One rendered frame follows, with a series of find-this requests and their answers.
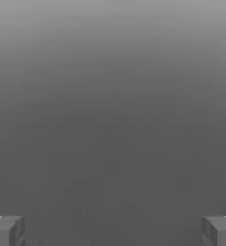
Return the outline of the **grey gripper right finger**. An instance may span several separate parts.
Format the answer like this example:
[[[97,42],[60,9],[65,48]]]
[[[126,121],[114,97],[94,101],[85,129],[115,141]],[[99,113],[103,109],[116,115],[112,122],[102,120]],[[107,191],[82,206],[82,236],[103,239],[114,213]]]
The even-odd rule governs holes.
[[[226,216],[201,218],[201,246],[226,246]]]

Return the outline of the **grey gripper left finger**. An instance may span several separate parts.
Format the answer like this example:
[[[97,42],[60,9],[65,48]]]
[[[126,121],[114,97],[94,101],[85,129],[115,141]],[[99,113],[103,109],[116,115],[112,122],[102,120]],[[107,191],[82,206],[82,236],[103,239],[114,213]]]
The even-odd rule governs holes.
[[[25,217],[0,216],[0,246],[26,246]]]

